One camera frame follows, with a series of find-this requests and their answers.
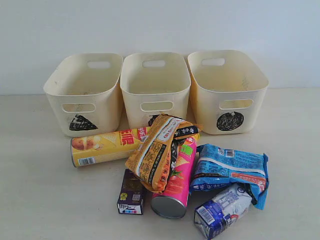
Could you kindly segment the blue noodle packet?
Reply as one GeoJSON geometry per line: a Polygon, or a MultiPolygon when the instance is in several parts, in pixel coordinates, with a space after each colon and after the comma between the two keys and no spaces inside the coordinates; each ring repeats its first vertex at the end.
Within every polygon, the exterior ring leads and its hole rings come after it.
{"type": "Polygon", "coordinates": [[[222,189],[234,183],[245,188],[252,204],[263,210],[269,188],[266,154],[245,152],[203,144],[196,148],[198,160],[191,177],[189,192],[222,189]]]}

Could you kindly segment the blue white milk carton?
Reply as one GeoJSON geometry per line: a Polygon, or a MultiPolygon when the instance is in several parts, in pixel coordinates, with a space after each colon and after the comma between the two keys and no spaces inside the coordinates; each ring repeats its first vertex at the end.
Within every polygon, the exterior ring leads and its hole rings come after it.
{"type": "Polygon", "coordinates": [[[251,203],[252,197],[234,183],[197,207],[193,223],[207,240],[212,240],[240,219],[251,203]]]}

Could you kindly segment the pink chips can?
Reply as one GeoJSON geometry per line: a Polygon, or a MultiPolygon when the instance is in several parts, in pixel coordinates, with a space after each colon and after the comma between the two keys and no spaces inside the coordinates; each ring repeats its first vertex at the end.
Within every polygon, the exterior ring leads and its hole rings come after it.
{"type": "Polygon", "coordinates": [[[187,211],[189,187],[193,171],[197,141],[196,134],[185,139],[178,148],[175,168],[161,194],[154,193],[151,198],[151,208],[159,216],[169,219],[182,218],[187,211]]]}

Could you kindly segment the cream bin with triangle mark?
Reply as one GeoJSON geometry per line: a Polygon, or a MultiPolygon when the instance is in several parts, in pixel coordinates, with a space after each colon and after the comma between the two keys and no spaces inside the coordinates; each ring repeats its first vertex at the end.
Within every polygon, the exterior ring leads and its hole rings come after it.
{"type": "Polygon", "coordinates": [[[81,53],[66,57],[43,86],[62,132],[85,137],[115,131],[124,107],[123,57],[81,53]]]}

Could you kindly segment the orange noodle packet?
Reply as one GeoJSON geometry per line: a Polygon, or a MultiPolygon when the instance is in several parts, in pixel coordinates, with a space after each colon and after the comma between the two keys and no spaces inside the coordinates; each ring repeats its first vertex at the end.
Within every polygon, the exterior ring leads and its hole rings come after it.
{"type": "Polygon", "coordinates": [[[201,127],[180,117],[160,114],[153,118],[149,132],[125,162],[149,191],[162,193],[173,170],[180,147],[186,139],[199,136],[201,127]]]}

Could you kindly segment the cream bin with circle mark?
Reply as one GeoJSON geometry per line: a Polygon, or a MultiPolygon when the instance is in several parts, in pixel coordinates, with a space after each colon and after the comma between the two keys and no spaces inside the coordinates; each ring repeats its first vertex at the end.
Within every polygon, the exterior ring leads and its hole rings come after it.
{"type": "Polygon", "coordinates": [[[187,56],[187,65],[190,105],[205,133],[240,134],[253,129],[269,86],[253,60],[237,50],[198,51],[187,56]]]}

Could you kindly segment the yellow chips can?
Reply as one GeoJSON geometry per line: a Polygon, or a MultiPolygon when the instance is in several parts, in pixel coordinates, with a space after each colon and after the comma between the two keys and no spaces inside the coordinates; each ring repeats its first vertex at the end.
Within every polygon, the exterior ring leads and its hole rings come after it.
{"type": "Polygon", "coordinates": [[[98,135],[74,137],[70,142],[73,166],[84,167],[128,158],[149,133],[150,127],[139,127],[98,135]]]}

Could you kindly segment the purple drink carton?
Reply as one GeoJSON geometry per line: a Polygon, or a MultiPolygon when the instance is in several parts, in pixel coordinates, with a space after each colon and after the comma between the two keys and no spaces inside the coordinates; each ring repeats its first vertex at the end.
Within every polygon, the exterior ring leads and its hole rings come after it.
{"type": "Polygon", "coordinates": [[[146,192],[141,181],[129,169],[126,169],[117,201],[118,213],[143,215],[146,192]]]}

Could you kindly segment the cream bin with square mark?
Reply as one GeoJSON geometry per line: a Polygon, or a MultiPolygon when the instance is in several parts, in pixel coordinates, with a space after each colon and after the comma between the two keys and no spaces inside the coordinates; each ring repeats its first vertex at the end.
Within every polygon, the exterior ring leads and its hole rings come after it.
{"type": "Polygon", "coordinates": [[[191,78],[175,52],[134,53],[125,57],[120,89],[131,129],[150,126],[156,115],[186,118],[191,78]]]}

